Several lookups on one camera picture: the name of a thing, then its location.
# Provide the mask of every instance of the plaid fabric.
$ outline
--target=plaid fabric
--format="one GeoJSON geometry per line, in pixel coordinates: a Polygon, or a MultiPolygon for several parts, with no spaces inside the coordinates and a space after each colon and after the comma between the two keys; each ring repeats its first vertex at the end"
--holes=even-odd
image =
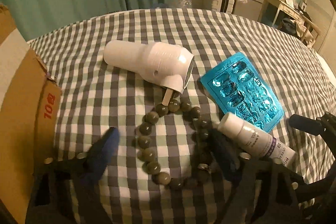
{"type": "MultiPolygon", "coordinates": [[[[186,47],[195,67],[183,93],[204,115],[219,121],[218,106],[199,79],[236,52],[243,52],[272,87],[284,119],[271,132],[297,155],[292,166],[307,182],[325,177],[334,158],[320,137],[291,129],[294,113],[315,119],[325,110],[336,113],[336,90],[313,50],[298,39],[248,19],[208,10],[134,10],[77,22],[32,41],[49,72],[63,89],[55,144],[59,158],[87,151],[109,127],[118,127],[118,156],[100,182],[100,196],[114,223],[211,223],[224,205],[220,172],[195,190],[174,192],[155,185],[142,169],[135,147],[137,127],[145,113],[159,104],[163,89],[137,74],[103,61],[111,39],[186,47]]],[[[152,145],[163,171],[190,176],[194,142],[190,124],[180,114],[160,118],[152,145]]]]}

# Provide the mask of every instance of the blue blister pack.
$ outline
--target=blue blister pack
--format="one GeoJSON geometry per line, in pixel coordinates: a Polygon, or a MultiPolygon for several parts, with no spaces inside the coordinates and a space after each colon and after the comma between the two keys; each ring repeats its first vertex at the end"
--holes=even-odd
{"type": "Polygon", "coordinates": [[[284,115],[272,89],[241,52],[234,54],[201,77],[201,83],[221,110],[270,132],[284,115]]]}

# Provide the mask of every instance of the beaded bracelet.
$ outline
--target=beaded bracelet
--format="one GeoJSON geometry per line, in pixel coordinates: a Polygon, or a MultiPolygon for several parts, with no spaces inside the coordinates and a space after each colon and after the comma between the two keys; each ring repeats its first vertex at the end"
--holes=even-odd
{"type": "Polygon", "coordinates": [[[140,160],[147,163],[146,171],[152,175],[152,180],[156,184],[168,185],[171,189],[178,190],[183,187],[192,189],[200,183],[206,183],[210,178],[210,164],[213,161],[209,151],[207,140],[209,137],[208,130],[211,129],[210,120],[201,118],[201,109],[198,106],[192,107],[189,101],[180,103],[176,99],[171,99],[168,106],[159,104],[155,107],[155,111],[151,111],[145,115],[145,122],[139,126],[142,136],[138,137],[138,145],[142,149],[140,160]],[[179,178],[172,178],[167,172],[161,172],[161,166],[158,163],[154,149],[150,148],[151,138],[148,135],[152,131],[160,117],[167,115],[168,112],[176,112],[179,109],[184,114],[189,115],[193,119],[196,128],[196,143],[198,148],[198,164],[197,175],[195,177],[186,178],[184,181],[179,178]]]}

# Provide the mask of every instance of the bottle cap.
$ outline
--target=bottle cap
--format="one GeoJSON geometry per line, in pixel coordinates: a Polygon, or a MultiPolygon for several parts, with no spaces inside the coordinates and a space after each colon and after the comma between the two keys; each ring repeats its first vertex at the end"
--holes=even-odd
{"type": "Polygon", "coordinates": [[[237,117],[231,112],[228,112],[220,121],[218,131],[228,138],[234,139],[243,128],[244,122],[245,121],[243,119],[237,117]]]}

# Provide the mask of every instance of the plastic bottle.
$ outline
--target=plastic bottle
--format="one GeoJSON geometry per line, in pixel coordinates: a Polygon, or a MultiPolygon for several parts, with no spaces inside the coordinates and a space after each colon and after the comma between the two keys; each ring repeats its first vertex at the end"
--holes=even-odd
{"type": "Polygon", "coordinates": [[[291,163],[295,151],[253,124],[228,112],[218,125],[218,131],[234,140],[255,157],[280,158],[284,166],[291,163]]]}
{"type": "Polygon", "coordinates": [[[192,8],[191,0],[169,0],[169,8],[192,8]]]}

